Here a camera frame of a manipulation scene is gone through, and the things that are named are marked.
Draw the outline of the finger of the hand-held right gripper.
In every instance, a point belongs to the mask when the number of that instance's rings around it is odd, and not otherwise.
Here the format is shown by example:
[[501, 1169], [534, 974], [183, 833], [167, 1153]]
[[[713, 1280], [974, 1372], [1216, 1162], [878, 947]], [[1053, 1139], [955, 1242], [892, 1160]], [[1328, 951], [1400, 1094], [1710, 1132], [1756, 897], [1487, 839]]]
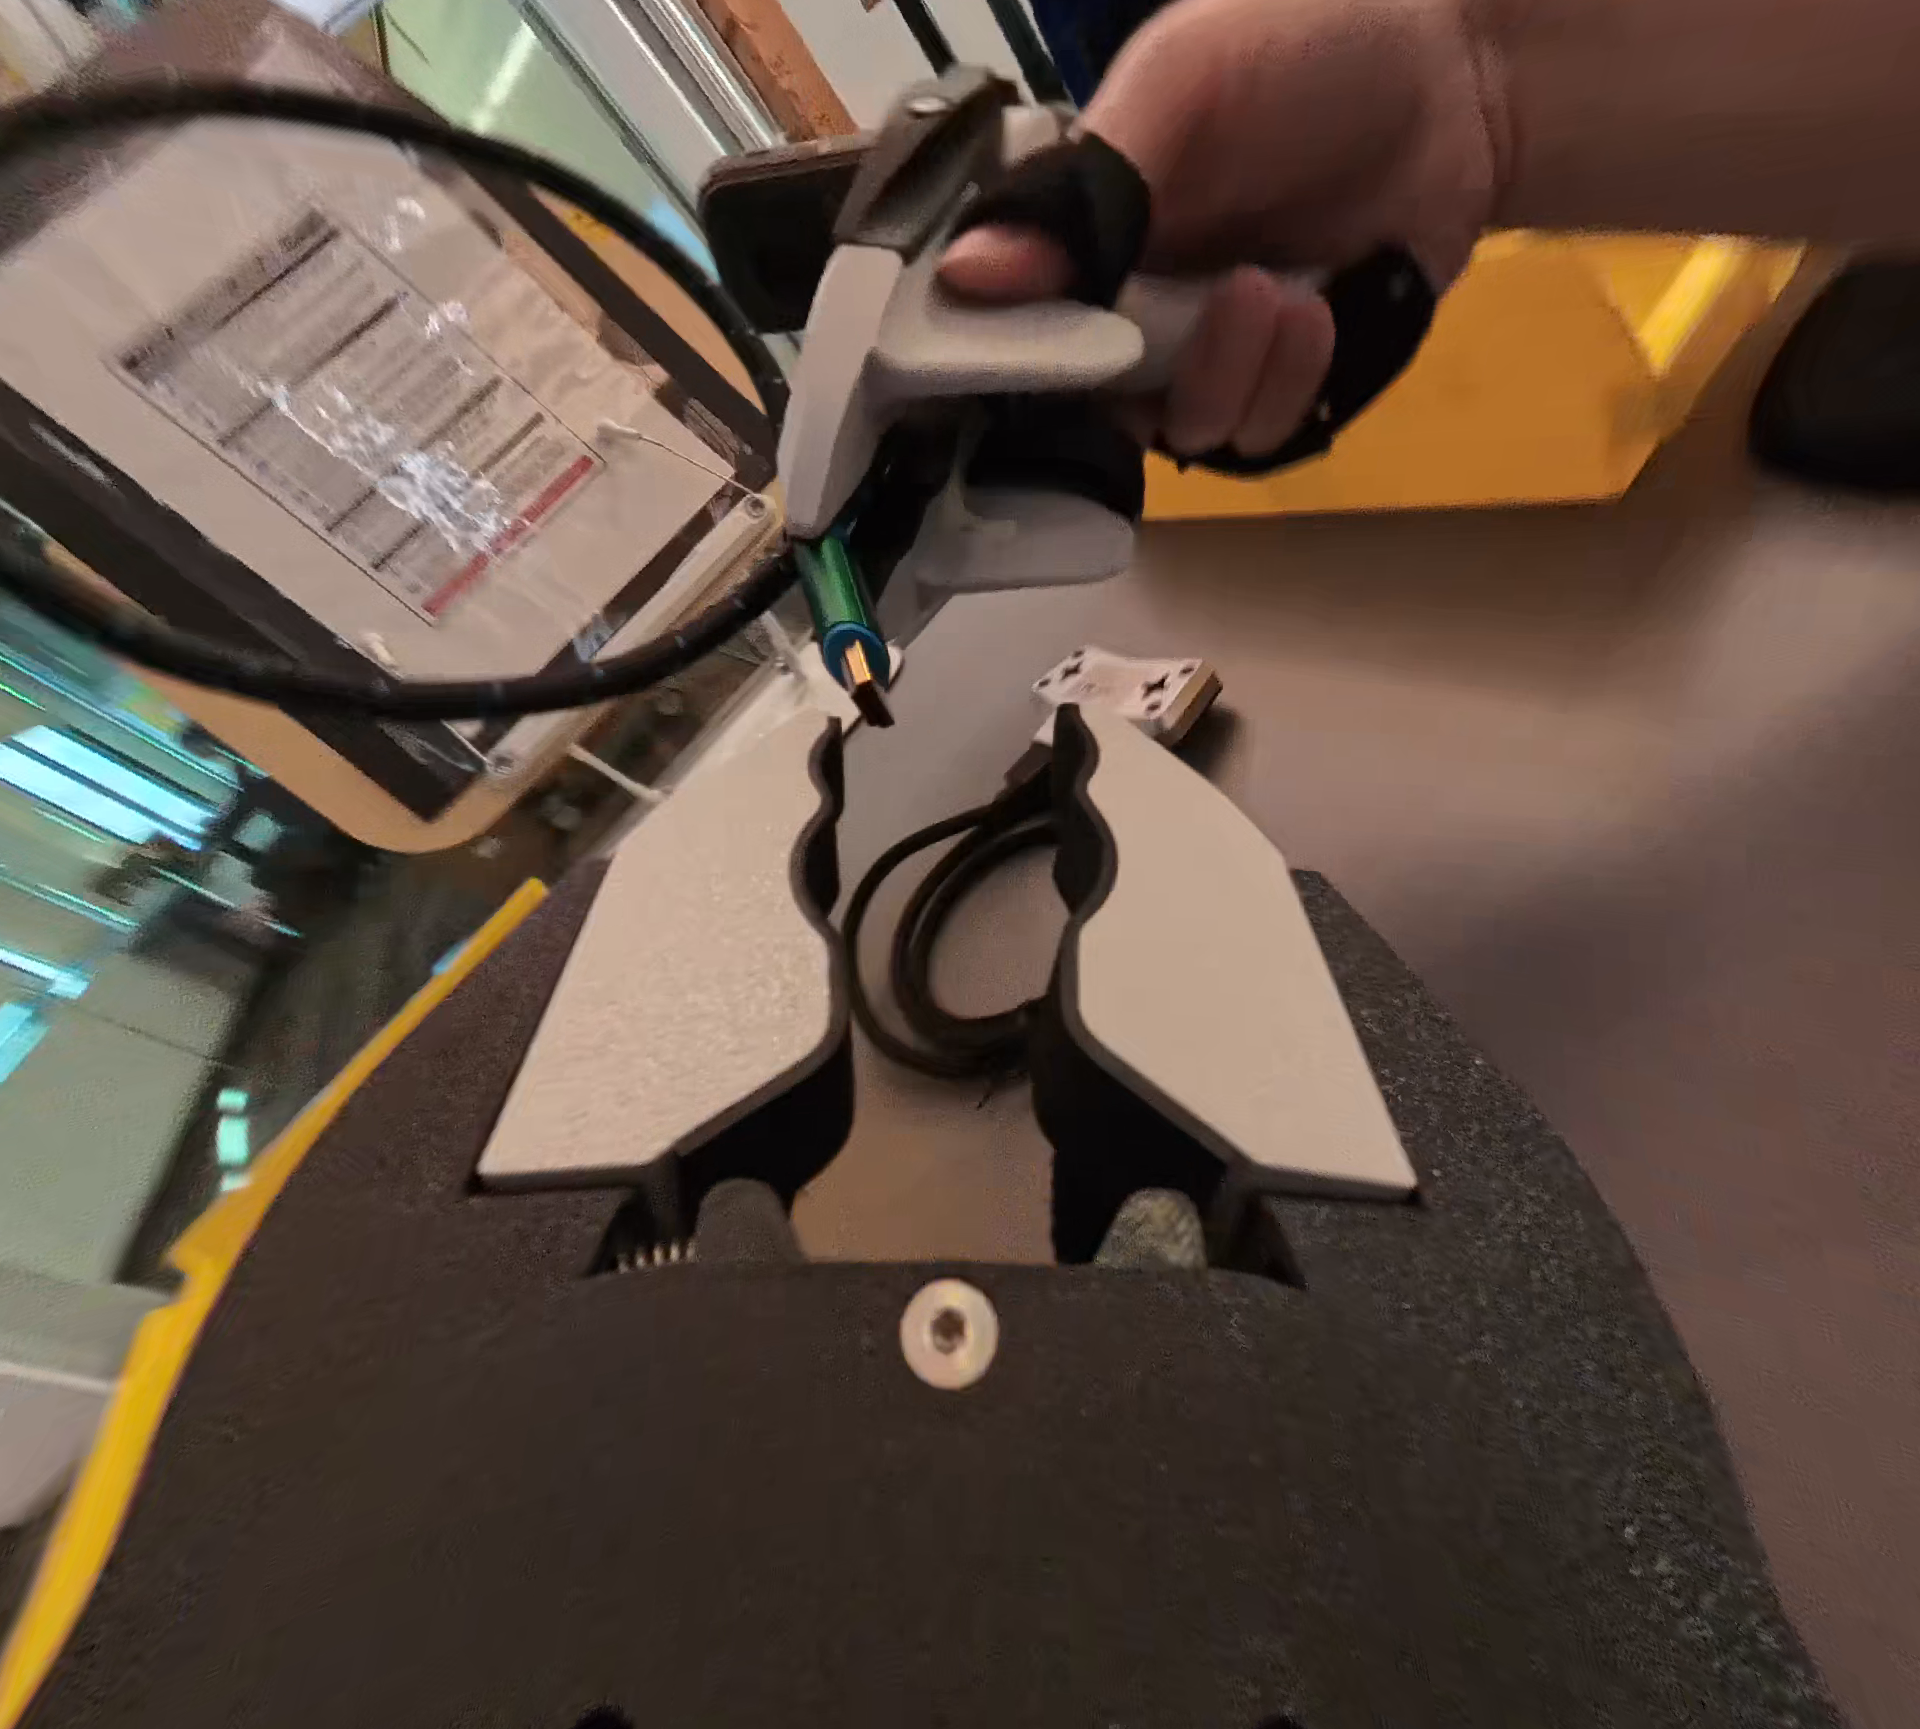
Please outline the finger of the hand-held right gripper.
[[935, 309], [941, 259], [844, 244], [828, 259], [799, 338], [777, 445], [785, 530], [820, 542], [841, 516], [889, 425], [952, 398], [958, 355]]
[[880, 589], [880, 634], [918, 641], [960, 595], [1102, 585], [1133, 560], [1136, 520], [1045, 488], [948, 485]]

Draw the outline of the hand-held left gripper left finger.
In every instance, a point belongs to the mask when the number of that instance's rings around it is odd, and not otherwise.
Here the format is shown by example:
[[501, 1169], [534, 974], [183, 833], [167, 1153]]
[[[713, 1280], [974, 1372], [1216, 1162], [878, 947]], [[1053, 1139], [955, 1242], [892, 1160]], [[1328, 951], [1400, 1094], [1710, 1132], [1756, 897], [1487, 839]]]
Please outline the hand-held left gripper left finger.
[[684, 1229], [711, 1188], [791, 1205], [854, 1127], [835, 826], [841, 723], [706, 760], [607, 863], [475, 1177], [632, 1190]]

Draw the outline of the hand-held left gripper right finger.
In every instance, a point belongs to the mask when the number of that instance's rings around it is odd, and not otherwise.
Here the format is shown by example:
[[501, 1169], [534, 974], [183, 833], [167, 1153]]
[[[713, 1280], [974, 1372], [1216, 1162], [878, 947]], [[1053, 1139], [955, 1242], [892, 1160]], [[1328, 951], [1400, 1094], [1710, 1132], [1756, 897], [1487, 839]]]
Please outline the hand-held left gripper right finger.
[[1035, 1010], [1049, 1247], [1094, 1257], [1167, 1190], [1206, 1257], [1259, 1257], [1268, 1201], [1417, 1210], [1421, 1177], [1282, 850], [1105, 710], [1053, 723], [1053, 887]]

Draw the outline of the yellow plastic bin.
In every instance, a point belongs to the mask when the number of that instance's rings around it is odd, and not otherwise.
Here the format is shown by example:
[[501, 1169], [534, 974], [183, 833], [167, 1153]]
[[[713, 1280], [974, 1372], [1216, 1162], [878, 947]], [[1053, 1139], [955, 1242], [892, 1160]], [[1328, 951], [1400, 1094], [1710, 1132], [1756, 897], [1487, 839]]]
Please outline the yellow plastic bin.
[[277, 1193], [379, 1066], [500, 949], [546, 898], [539, 878], [518, 891], [362, 1045], [344, 1071], [252, 1162], [246, 1181], [218, 1197], [173, 1243], [179, 1292], [131, 1340], [131, 1357], [99, 1434], [59, 1503], [51, 1539], [10, 1625], [3, 1631], [3, 1725], [21, 1726], [37, 1691], [79, 1625], [103, 1574], [166, 1409]]
[[1487, 237], [1328, 455], [1252, 481], [1153, 455], [1144, 523], [1610, 502], [1828, 261], [1731, 237]]

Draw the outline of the person's right forearm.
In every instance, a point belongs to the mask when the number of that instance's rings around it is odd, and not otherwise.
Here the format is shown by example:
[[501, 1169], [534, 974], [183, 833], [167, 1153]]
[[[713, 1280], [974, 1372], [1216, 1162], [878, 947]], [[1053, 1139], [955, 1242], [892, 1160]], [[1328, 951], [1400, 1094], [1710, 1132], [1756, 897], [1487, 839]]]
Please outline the person's right forearm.
[[1916, 250], [1916, 0], [1452, 0], [1491, 227]]

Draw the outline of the person's right hand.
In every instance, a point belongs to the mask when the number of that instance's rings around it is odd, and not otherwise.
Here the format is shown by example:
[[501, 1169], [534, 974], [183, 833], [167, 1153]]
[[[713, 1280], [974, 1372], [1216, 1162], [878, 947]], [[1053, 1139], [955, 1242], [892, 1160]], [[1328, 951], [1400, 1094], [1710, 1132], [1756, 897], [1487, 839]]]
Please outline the person's right hand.
[[1141, 25], [1075, 122], [1144, 188], [1133, 273], [1205, 285], [1133, 436], [1193, 462], [1280, 449], [1338, 338], [1304, 275], [1407, 254], [1432, 292], [1494, 203], [1494, 133], [1459, 0], [1178, 0]]

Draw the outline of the printed instruction sheet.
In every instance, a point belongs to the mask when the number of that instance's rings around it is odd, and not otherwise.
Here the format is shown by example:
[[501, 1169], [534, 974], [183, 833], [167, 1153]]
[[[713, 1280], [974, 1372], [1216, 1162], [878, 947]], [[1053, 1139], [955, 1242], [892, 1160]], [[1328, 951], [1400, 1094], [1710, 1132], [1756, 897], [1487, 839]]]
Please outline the printed instruction sheet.
[[762, 415], [642, 344], [493, 171], [183, 122], [3, 157], [3, 391], [266, 585], [231, 644], [514, 682], [753, 565]]

